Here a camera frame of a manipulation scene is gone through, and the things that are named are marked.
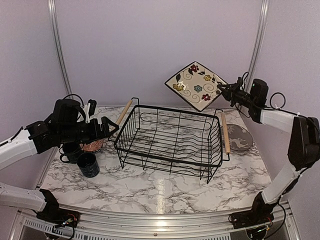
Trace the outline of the blue white patterned bowl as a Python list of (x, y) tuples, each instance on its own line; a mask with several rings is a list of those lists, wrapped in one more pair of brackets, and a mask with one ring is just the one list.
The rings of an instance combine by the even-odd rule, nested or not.
[(81, 148), (85, 152), (97, 153), (102, 149), (103, 145), (104, 145), (104, 140), (100, 139), (88, 144), (84, 144)]

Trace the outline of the square floral ceramic plate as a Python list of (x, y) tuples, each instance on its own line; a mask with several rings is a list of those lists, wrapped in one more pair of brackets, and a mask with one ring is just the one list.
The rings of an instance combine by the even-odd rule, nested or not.
[(196, 111), (202, 112), (221, 95), (218, 85), (226, 85), (227, 82), (201, 63), (194, 61), (164, 84)]

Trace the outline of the dark blue ceramic mug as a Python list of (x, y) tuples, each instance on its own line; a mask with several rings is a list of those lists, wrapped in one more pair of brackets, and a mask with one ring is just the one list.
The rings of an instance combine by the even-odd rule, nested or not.
[(96, 155), (92, 152), (84, 152), (77, 159), (77, 166), (86, 178), (94, 178), (100, 172)]

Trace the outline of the dark green ceramic mug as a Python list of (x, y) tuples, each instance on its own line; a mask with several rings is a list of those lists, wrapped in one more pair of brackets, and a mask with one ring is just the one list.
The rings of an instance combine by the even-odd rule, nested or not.
[(84, 153), (80, 144), (75, 142), (65, 143), (62, 151), (63, 153), (59, 157), (60, 161), (71, 164), (76, 164), (80, 155)]

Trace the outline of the grey reindeer round plate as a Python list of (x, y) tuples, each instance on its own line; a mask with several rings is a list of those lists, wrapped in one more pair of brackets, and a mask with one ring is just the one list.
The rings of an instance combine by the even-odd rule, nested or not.
[(253, 137), (247, 129), (237, 124), (227, 124), (226, 126), (232, 151), (244, 152), (253, 146)]

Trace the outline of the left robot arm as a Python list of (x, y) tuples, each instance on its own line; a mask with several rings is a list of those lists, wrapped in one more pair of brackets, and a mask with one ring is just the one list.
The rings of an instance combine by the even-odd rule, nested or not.
[(111, 137), (119, 130), (119, 123), (106, 116), (95, 118), (96, 104), (92, 99), (87, 104), (58, 99), (46, 119), (22, 126), (0, 143), (0, 168), (13, 168), (25, 159), (63, 144), (87, 145)]

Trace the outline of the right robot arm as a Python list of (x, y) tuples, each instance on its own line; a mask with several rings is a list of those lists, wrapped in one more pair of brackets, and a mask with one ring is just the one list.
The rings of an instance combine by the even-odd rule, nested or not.
[(281, 197), (298, 182), (301, 174), (320, 159), (320, 123), (316, 117), (266, 106), (269, 87), (261, 79), (254, 79), (250, 92), (241, 89), (243, 79), (233, 84), (218, 84), (221, 95), (231, 106), (247, 108), (249, 117), (258, 124), (270, 126), (290, 134), (288, 162), (271, 184), (254, 198), (247, 219), (258, 224), (271, 213)]

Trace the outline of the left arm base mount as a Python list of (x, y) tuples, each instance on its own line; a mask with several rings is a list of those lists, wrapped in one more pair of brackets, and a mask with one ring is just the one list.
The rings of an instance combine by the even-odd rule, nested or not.
[(36, 217), (55, 224), (54, 228), (71, 227), (72, 235), (69, 240), (75, 236), (75, 229), (78, 225), (80, 213), (75, 210), (60, 208), (60, 205), (54, 195), (47, 189), (39, 190), (44, 196), (45, 206), (41, 211), (35, 211)]

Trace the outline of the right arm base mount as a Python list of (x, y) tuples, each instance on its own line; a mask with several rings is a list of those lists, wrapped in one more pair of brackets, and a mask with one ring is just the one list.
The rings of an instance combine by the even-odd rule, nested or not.
[(234, 212), (229, 215), (228, 221), (233, 225), (234, 229), (263, 224), (269, 219), (274, 219), (272, 212), (275, 206), (276, 203), (265, 203), (262, 192), (259, 192), (254, 198), (250, 210)]

